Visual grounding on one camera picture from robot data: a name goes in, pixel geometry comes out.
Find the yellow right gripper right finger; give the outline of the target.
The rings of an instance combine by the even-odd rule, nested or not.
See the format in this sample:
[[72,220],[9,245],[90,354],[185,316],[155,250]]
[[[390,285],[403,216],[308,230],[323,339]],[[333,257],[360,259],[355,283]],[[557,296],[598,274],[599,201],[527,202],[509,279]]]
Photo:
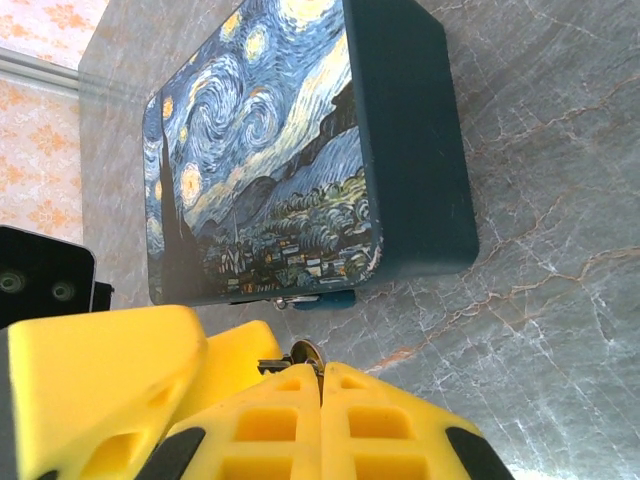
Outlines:
[[472,422],[346,364],[326,365],[323,479],[511,479]]

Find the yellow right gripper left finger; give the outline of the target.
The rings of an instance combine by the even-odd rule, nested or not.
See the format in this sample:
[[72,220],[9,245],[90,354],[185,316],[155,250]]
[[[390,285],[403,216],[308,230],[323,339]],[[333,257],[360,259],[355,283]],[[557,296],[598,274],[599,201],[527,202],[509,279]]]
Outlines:
[[148,460],[150,479],[319,479],[320,394],[297,364],[192,415]]

